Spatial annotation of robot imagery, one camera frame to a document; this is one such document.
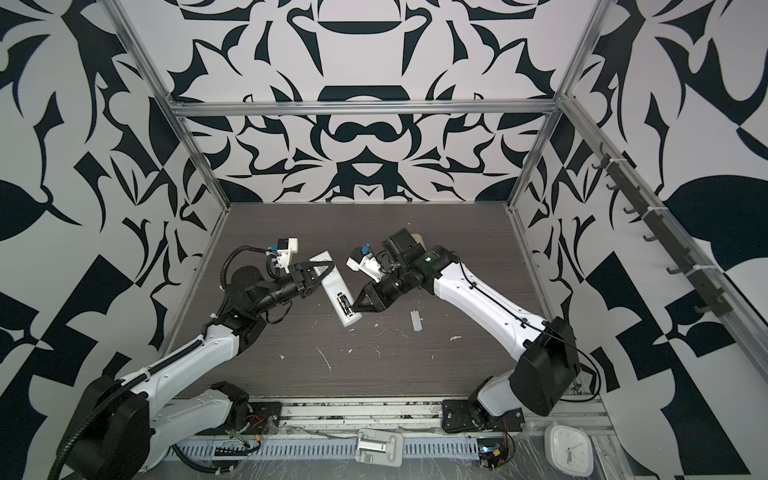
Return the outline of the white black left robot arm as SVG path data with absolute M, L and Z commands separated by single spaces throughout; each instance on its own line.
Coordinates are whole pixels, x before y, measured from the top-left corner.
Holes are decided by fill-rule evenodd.
M 247 394 L 219 384 L 173 404 L 180 392 L 254 344 L 270 311 L 321 287 L 331 260 L 300 262 L 273 281 L 254 266 L 220 272 L 224 299 L 201 334 L 166 357 L 121 378 L 103 375 L 83 392 L 48 476 L 69 467 L 85 479 L 131 479 L 154 468 L 178 442 L 222 425 L 240 430 Z

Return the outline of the white remote control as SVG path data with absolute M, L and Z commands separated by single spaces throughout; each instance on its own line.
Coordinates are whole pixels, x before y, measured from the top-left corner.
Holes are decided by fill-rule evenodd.
M 332 260 L 335 263 L 329 251 L 323 251 L 310 258 L 310 261 L 322 261 L 322 260 Z M 341 321 L 342 325 L 345 328 L 352 326 L 362 318 L 362 314 L 359 312 L 354 312 L 354 315 L 352 317 L 347 318 L 344 316 L 344 313 L 341 310 L 341 307 L 337 300 L 337 294 L 339 292 L 343 292 L 344 294 L 347 295 L 351 306 L 353 304 L 353 299 L 346 282 L 344 281 L 342 275 L 340 274 L 339 268 L 336 266 L 336 263 L 335 263 L 335 269 L 333 270 L 333 272 L 329 276 L 327 276 L 323 281 L 321 281 L 321 285 L 326 295 L 328 296 L 328 299 L 331 302 L 331 305 L 334 311 L 336 312 L 339 320 Z

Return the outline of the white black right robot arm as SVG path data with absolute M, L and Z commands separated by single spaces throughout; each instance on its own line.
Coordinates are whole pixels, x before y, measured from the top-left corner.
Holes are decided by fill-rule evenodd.
M 505 349 L 510 371 L 491 376 L 465 400 L 446 401 L 442 428 L 447 433 L 521 428 L 524 410 L 547 416 L 581 372 L 572 327 L 547 321 L 518 306 L 480 280 L 458 253 L 440 245 L 425 248 L 406 229 L 384 243 L 388 266 L 367 245 L 350 254 L 347 265 L 370 277 L 355 299 L 357 313 L 383 312 L 414 289 L 453 305 Z

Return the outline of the square white clock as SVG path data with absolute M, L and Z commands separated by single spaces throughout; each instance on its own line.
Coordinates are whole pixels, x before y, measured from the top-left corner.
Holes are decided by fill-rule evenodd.
M 586 478 L 594 471 L 594 453 L 589 436 L 582 430 L 560 424 L 545 429 L 545 457 L 562 473 Z

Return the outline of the black wall hook rail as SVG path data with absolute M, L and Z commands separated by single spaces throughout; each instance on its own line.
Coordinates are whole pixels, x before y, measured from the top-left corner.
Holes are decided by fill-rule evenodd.
M 695 311 L 717 317 L 731 313 L 733 306 L 717 278 L 718 268 L 698 250 L 671 210 L 662 204 L 629 160 L 611 156 L 603 146 L 599 152 L 596 167 L 613 181 L 609 189 L 621 192 L 630 204 L 624 212 L 641 220 L 650 231 L 644 240 L 659 243 L 671 258 L 673 265 L 666 269 L 667 273 L 684 276 L 703 300 L 704 305 L 697 306 Z

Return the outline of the white bracket plate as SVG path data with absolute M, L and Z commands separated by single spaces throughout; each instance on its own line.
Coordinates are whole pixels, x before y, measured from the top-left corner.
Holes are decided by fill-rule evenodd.
M 397 432 L 360 429 L 354 458 L 358 463 L 399 468 L 403 462 L 404 436 Z

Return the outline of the small circuit board green LED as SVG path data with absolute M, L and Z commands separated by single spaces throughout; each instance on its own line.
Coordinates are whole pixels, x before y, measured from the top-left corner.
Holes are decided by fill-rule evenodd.
M 502 467 L 516 453 L 514 440 L 509 436 L 480 438 L 477 445 L 479 465 L 489 470 Z

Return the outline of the white battery compartment cover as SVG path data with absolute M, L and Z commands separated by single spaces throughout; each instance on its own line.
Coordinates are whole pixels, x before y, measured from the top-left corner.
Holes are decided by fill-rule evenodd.
M 423 330 L 422 318 L 418 310 L 412 310 L 410 312 L 410 318 L 412 327 L 415 332 L 421 332 Z

